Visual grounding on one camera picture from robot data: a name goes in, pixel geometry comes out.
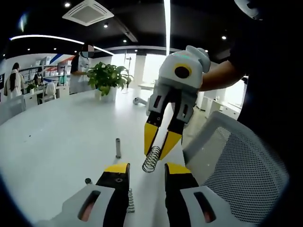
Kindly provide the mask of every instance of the person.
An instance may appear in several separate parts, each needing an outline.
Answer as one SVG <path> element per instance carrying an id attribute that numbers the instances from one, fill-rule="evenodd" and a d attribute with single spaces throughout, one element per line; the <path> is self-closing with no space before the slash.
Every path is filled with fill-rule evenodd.
<path id="1" fill-rule="evenodd" d="M 36 86 L 40 86 L 43 83 L 42 67 L 38 68 L 38 72 L 34 76 L 34 83 Z"/>
<path id="2" fill-rule="evenodd" d="M 13 65 L 10 76 L 5 82 L 4 95 L 7 96 L 8 99 L 22 95 L 22 90 L 24 89 L 24 79 L 19 73 L 19 69 L 19 64 L 16 62 Z"/>
<path id="3" fill-rule="evenodd" d="M 91 43 L 86 42 L 82 46 L 81 51 L 71 61 L 71 80 L 70 94 L 91 90 L 88 85 L 89 57 L 94 54 L 94 47 Z"/>
<path id="4" fill-rule="evenodd" d="M 290 110 L 290 99 L 297 96 L 291 78 L 298 78 L 300 67 L 290 59 L 290 51 L 296 49 L 294 28 L 288 23 L 291 18 L 284 1 L 235 0 L 235 3 L 251 18 L 243 18 L 241 34 L 229 58 L 203 75 L 200 91 L 226 88 L 248 75 L 238 121 L 272 147 L 289 172 L 289 184 L 282 198 L 262 224 L 282 226 L 295 216 L 290 208 L 294 202 L 294 175 L 298 167 L 294 136 L 298 130 L 295 128 L 297 119 L 279 114 L 280 110 Z"/>
<path id="5" fill-rule="evenodd" d="M 248 75 L 247 91 L 238 121 L 259 135 L 291 167 L 288 156 L 289 144 L 293 139 L 288 136 L 291 124 L 289 119 L 277 113 L 283 97 L 276 98 L 281 91 L 288 95 L 293 93 L 290 81 L 283 79 L 290 71 L 287 67 L 288 40 L 282 40 L 287 38 L 288 32 L 286 28 L 281 29 L 281 21 L 277 19 L 279 12 L 273 10 L 267 14 L 269 10 L 266 7 L 262 9 L 263 20 L 246 21 L 228 60 L 203 75 L 200 91 L 226 88 L 245 74 Z"/>

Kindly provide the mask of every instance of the metal spring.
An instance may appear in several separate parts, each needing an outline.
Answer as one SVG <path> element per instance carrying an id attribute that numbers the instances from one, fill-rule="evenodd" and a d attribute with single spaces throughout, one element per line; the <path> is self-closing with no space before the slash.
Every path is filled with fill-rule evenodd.
<path id="1" fill-rule="evenodd" d="M 134 198 L 133 198 L 133 190 L 131 188 L 128 190 L 127 213 L 134 213 Z"/>
<path id="2" fill-rule="evenodd" d="M 159 161 L 159 156 L 161 153 L 161 149 L 158 146 L 153 146 L 151 151 L 148 153 L 143 165 L 142 169 L 146 173 L 152 173 Z"/>

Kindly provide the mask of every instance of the recessed light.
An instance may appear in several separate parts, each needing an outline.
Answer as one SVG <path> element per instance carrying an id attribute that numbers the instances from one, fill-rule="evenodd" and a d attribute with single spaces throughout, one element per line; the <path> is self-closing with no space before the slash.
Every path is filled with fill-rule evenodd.
<path id="1" fill-rule="evenodd" d="M 71 6 L 71 4 L 69 3 L 69 2 L 66 2 L 65 4 L 64 4 L 64 7 L 66 7 L 66 8 L 68 8 L 68 7 L 70 7 Z"/>

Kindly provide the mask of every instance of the white flower pot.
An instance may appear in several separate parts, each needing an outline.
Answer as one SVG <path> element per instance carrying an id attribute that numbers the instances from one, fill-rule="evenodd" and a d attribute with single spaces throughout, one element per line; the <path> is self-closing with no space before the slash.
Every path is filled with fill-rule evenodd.
<path id="1" fill-rule="evenodd" d="M 111 87 L 107 96 L 101 96 L 102 92 L 95 90 L 95 99 L 102 103 L 113 103 L 116 100 L 117 87 Z"/>

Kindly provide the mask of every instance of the window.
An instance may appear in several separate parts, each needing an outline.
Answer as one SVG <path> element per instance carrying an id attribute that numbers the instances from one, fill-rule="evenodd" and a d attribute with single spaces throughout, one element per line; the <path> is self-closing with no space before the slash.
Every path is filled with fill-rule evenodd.
<path id="1" fill-rule="evenodd" d="M 143 82 L 154 83 L 159 77 L 159 69 L 166 56 L 159 54 L 147 54 L 143 70 Z"/>
<path id="2" fill-rule="evenodd" d="M 135 62 L 135 53 L 127 53 L 126 55 L 124 53 L 121 53 L 113 55 L 111 64 L 116 66 L 124 66 L 129 70 L 129 74 L 133 76 Z"/>
<path id="3" fill-rule="evenodd" d="M 228 87 L 225 92 L 225 101 L 233 105 L 240 106 L 244 93 L 244 81 L 239 80 L 234 85 Z"/>

